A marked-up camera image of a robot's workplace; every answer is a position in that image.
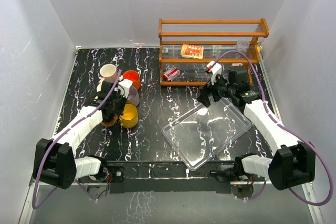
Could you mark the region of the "yellow mug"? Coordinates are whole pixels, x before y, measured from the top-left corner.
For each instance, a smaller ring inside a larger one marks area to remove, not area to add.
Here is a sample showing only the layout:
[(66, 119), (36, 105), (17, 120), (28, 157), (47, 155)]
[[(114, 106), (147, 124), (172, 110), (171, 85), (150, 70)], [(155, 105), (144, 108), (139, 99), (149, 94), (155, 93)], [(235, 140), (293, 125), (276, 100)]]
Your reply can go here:
[(119, 116), (120, 124), (124, 128), (132, 128), (138, 123), (138, 110), (133, 104), (126, 104)]

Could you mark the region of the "purple mug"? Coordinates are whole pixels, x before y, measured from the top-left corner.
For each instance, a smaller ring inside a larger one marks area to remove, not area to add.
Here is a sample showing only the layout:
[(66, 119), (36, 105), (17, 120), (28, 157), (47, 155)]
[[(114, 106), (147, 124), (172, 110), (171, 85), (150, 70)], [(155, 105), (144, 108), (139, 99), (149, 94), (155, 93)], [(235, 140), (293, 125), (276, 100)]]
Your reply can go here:
[(132, 86), (129, 90), (129, 95), (127, 99), (128, 104), (132, 104), (134, 106), (138, 106), (140, 103), (139, 93), (136, 87)]

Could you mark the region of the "pink mug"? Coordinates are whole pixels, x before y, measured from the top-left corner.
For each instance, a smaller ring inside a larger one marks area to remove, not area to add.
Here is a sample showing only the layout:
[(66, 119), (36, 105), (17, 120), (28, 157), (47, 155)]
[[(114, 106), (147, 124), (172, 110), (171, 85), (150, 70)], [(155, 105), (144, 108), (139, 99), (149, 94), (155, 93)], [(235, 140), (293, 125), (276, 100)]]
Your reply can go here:
[(115, 65), (113, 64), (106, 64), (104, 66), (101, 67), (100, 69), (100, 83), (102, 83), (103, 81), (107, 81), (107, 82), (115, 82), (117, 79), (117, 68)]

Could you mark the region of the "orange mug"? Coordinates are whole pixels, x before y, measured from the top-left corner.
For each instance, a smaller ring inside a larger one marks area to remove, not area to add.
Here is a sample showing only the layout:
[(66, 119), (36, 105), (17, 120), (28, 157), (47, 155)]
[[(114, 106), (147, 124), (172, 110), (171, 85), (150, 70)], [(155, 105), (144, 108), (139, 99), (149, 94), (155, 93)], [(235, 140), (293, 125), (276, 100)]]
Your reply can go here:
[(127, 70), (123, 74), (123, 78), (133, 82), (133, 86), (138, 90), (140, 88), (140, 75), (135, 70)]

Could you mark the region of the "pale green mug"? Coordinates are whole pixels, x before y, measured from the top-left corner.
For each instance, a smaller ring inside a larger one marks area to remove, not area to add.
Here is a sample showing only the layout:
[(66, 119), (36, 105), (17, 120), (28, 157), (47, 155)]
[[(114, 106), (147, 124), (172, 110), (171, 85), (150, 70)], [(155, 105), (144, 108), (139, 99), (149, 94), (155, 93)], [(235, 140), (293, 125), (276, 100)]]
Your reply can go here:
[(101, 87), (102, 87), (102, 83), (99, 83), (98, 86), (97, 86), (97, 88), (96, 88), (97, 92), (101, 91)]

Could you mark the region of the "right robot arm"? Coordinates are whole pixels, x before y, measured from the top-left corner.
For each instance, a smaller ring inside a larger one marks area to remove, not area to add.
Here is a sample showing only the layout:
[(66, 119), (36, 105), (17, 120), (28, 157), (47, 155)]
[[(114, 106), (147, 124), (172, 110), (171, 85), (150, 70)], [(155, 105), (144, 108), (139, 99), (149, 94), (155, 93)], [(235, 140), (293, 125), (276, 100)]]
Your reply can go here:
[(220, 64), (211, 61), (206, 72), (211, 79), (200, 86), (197, 100), (209, 107), (212, 102), (229, 98), (248, 118), (271, 148), (272, 158), (246, 154), (235, 159), (234, 174), (247, 180), (252, 174), (271, 181), (277, 190), (284, 190), (314, 180), (316, 155), (297, 137), (282, 129), (283, 124), (271, 112), (260, 92), (250, 86), (247, 69), (233, 66), (228, 79), (222, 75)]

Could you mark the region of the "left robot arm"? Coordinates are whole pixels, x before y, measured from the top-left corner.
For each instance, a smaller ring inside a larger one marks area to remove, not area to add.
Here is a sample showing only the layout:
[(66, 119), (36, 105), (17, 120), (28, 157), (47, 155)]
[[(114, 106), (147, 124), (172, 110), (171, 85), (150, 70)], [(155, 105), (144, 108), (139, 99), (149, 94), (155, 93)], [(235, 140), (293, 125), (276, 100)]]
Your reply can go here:
[(76, 158), (76, 150), (86, 136), (99, 124), (111, 127), (122, 115), (132, 81), (117, 84), (104, 81), (77, 116), (59, 133), (36, 145), (33, 178), (61, 189), (76, 179), (90, 176), (98, 182), (108, 177), (107, 162), (89, 155)]

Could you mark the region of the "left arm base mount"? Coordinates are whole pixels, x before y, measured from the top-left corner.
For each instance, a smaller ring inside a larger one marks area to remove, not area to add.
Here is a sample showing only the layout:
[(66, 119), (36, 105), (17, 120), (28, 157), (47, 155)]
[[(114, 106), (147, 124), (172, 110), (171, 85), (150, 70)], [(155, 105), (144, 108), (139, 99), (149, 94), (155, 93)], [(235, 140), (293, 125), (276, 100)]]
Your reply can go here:
[[(87, 156), (75, 159), (76, 175), (75, 182), (80, 188), (86, 192), (90, 199), (94, 200), (97, 204), (103, 193), (109, 193), (112, 183), (124, 182), (125, 169), (123, 166), (112, 165), (109, 166), (108, 162), (101, 157)], [(80, 182), (83, 177), (89, 177), (96, 182), (106, 182), (107, 188), (98, 196), (89, 193), (89, 190), (84, 187)]]

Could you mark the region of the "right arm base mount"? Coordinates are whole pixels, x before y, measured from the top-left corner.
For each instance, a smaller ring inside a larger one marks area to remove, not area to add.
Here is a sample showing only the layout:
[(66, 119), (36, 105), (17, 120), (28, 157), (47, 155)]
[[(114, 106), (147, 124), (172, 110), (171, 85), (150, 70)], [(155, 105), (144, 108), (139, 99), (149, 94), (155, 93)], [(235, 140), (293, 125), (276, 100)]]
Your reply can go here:
[(231, 193), (235, 200), (247, 202), (259, 197), (265, 190), (267, 181), (264, 180), (259, 192), (254, 192), (254, 183), (256, 176), (242, 172), (238, 165), (227, 167), (225, 165), (218, 166), (215, 170), (209, 172), (209, 176), (215, 178), (218, 182), (228, 182), (231, 187)]

